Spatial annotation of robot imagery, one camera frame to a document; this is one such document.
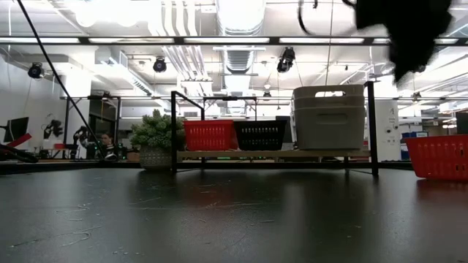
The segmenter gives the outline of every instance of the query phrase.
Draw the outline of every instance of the black basket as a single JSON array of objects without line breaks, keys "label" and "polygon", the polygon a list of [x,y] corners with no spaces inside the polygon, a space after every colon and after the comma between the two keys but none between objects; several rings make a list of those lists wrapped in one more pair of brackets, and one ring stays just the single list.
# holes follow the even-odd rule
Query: black basket
[{"label": "black basket", "polygon": [[287,121],[234,121],[241,150],[281,150]]}]

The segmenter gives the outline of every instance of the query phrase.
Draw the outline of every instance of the black cloth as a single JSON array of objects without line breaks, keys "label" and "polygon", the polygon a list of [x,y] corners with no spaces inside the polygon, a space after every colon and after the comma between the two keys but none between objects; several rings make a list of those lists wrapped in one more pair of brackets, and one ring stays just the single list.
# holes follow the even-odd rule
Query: black cloth
[{"label": "black cloth", "polygon": [[425,67],[434,40],[447,31],[451,0],[358,0],[354,6],[358,29],[383,24],[391,40],[389,59],[398,82],[408,72]]}]

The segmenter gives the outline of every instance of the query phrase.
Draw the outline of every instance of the gray flower pot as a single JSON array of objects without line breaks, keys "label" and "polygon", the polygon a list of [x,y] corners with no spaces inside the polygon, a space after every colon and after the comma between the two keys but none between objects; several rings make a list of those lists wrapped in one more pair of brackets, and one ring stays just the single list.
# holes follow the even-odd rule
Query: gray flower pot
[{"label": "gray flower pot", "polygon": [[140,165],[146,170],[170,169],[170,151],[142,146],[140,149]]}]

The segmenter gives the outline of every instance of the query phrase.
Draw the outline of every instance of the person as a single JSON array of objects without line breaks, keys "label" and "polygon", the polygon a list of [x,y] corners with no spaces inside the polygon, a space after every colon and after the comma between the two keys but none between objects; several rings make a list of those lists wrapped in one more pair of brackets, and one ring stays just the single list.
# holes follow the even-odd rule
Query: person
[{"label": "person", "polygon": [[102,144],[105,146],[109,146],[113,144],[114,136],[110,132],[106,132],[101,135]]},{"label": "person", "polygon": [[105,159],[108,160],[114,160],[117,159],[116,155],[116,149],[114,147],[114,136],[110,132],[106,132],[103,135],[101,135],[101,143],[104,147],[104,151],[106,152],[106,157]]}]

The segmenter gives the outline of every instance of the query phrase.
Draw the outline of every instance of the metal shelf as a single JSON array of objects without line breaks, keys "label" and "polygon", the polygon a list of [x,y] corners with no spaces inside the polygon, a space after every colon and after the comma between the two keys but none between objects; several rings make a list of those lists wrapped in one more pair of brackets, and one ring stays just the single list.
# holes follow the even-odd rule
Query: metal shelf
[{"label": "metal shelf", "polygon": [[366,157],[369,150],[201,150],[179,151],[178,157]]}]

